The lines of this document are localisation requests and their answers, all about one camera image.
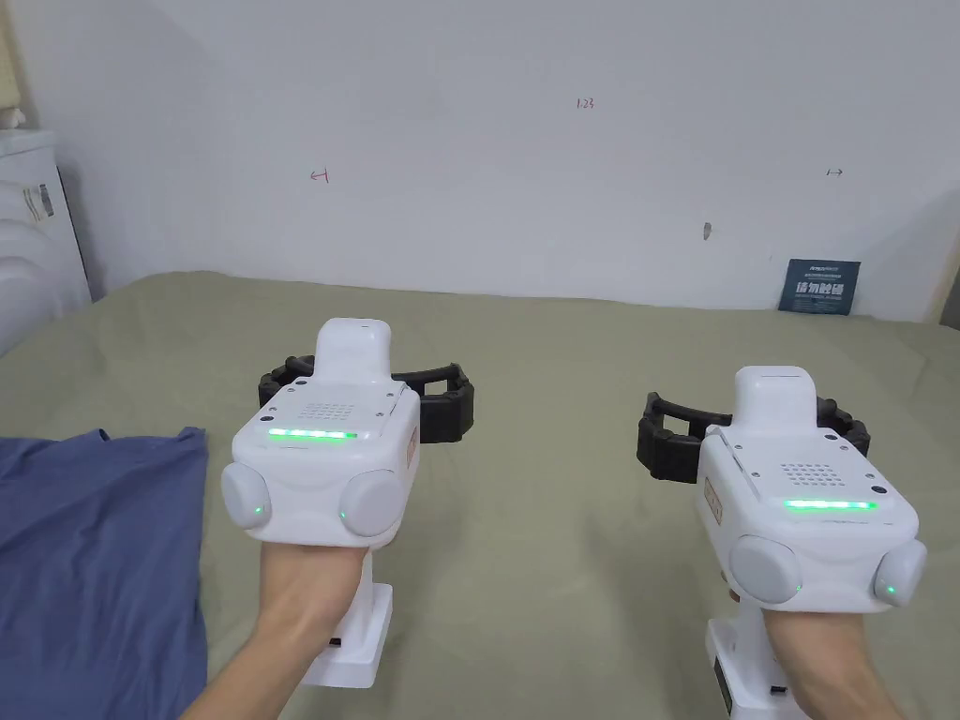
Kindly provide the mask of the person's right hand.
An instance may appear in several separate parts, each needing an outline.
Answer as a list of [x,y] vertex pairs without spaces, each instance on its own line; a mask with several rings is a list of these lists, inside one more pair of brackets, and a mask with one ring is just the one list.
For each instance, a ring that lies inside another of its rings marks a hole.
[[863,615],[764,609],[776,661],[799,690],[834,686],[870,668]]

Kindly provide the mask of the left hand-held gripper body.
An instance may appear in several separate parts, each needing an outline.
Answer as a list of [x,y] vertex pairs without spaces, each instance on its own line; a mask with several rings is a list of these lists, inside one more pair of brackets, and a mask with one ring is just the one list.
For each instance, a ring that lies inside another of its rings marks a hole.
[[312,374],[280,389],[232,440],[221,488],[257,541],[389,545],[419,463],[421,398],[390,372],[391,330],[372,319],[321,328]]

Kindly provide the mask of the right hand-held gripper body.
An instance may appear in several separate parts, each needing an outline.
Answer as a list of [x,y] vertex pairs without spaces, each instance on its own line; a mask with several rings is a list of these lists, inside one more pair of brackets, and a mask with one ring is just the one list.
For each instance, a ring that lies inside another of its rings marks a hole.
[[907,605],[927,558],[913,506],[850,439],[818,421],[811,376],[752,366],[735,376],[729,421],[702,443],[702,521],[732,619],[706,646],[729,716],[801,719],[763,622],[786,613],[879,613]]

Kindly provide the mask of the person's left hand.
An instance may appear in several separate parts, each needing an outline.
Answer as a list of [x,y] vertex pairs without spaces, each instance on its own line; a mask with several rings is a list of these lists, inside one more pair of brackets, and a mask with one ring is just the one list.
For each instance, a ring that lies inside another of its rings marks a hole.
[[367,555],[362,547],[264,543],[256,637],[313,661],[346,616]]

